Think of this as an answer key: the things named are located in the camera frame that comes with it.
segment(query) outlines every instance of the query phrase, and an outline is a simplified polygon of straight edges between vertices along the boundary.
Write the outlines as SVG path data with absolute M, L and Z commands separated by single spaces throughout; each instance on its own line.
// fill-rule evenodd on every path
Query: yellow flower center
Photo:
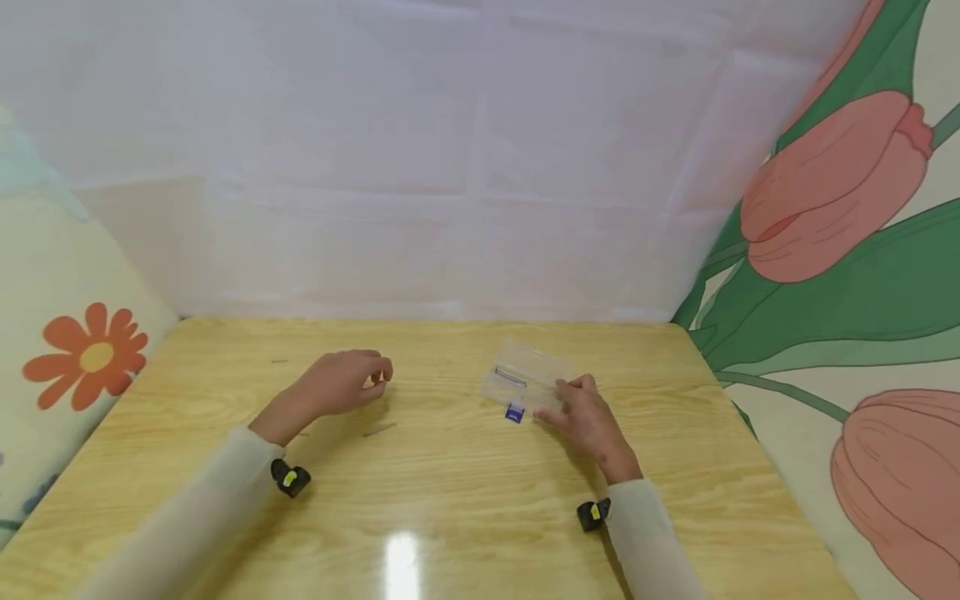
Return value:
M 109 364 L 113 358 L 113 346 L 109 342 L 97 342 L 80 355 L 80 368 L 86 372 L 97 372 Z

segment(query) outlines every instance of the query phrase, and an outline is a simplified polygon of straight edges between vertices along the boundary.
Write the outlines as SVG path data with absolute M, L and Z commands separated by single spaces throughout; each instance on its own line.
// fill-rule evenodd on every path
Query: orange flower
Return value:
M 133 313 L 121 308 L 109 323 L 107 307 L 94 302 L 86 308 L 86 328 L 73 317 L 56 317 L 43 328 L 43 339 L 66 354 L 44 354 L 23 366 L 23 376 L 30 381 L 56 379 L 40 393 L 36 403 L 46 410 L 73 387 L 70 405 L 82 411 L 97 401 L 107 390 L 120 396 L 131 382 L 131 373 L 143 369 L 147 359 L 140 350 L 147 346 L 147 334 L 137 333 Z
M 910 591 L 960 598 L 960 394 L 864 399 L 843 424 L 830 477 L 851 523 Z
M 754 177 L 740 208 L 750 264 L 779 283 L 832 267 L 913 197 L 932 141 L 924 109 L 898 91 L 844 105 Z

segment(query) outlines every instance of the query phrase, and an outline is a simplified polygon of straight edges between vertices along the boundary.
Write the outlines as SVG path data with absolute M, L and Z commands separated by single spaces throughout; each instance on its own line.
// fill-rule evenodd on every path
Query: forearm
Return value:
M 159 600 L 182 593 L 218 545 L 256 514 L 273 486 L 270 463 L 282 456 L 283 448 L 249 429 L 230 431 L 193 480 L 81 586 L 77 600 Z
M 610 487 L 607 531 L 637 600 L 707 600 L 666 508 L 645 479 Z

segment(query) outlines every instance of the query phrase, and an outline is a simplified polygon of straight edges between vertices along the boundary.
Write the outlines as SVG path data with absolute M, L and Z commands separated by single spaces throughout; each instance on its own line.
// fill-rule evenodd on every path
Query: wooden table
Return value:
M 170 334 L 0 554 L 0 597 L 64 597 L 232 426 L 339 348 L 393 357 L 392 392 L 291 444 L 314 482 L 272 496 L 195 597 L 621 597 L 604 536 L 574 515 L 602 491 L 594 468 L 478 395 L 507 337 L 596 375 L 714 600 L 854 598 L 677 327 L 239 319 Z

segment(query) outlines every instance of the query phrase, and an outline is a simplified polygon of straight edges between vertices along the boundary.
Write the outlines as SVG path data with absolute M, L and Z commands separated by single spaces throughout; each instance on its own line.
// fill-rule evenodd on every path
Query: pink tulip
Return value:
M 750 264 L 789 283 L 832 267 L 920 187 L 933 154 L 924 109 L 898 91 L 854 100 L 756 174 L 740 208 Z
M 847 518 L 907 588 L 960 598 L 960 394 L 866 398 L 844 422 L 830 476 Z
M 783 128 L 785 131 L 797 122 L 797 119 L 810 108 L 813 101 L 819 98 L 820 94 L 824 93 L 827 86 L 833 82 L 833 79 L 837 76 L 837 73 L 840 72 L 840 69 L 847 65 L 847 60 L 850 60 L 853 51 L 860 45 L 860 41 L 867 34 L 870 26 L 874 24 L 876 15 L 880 12 L 880 9 L 883 8 L 884 2 L 885 0 L 870 0 L 867 6 L 863 8 L 863 12 L 860 13 L 860 18 L 857 19 L 850 34 L 847 35 L 847 40 L 844 42 L 844 45 L 837 51 L 833 60 L 830 61 L 827 69 L 824 70 L 824 74 L 821 75 L 817 81 L 813 83 L 809 91 L 806 92 L 797 110 L 794 111 L 793 116 L 790 117 L 790 120 L 787 122 L 787 126 Z

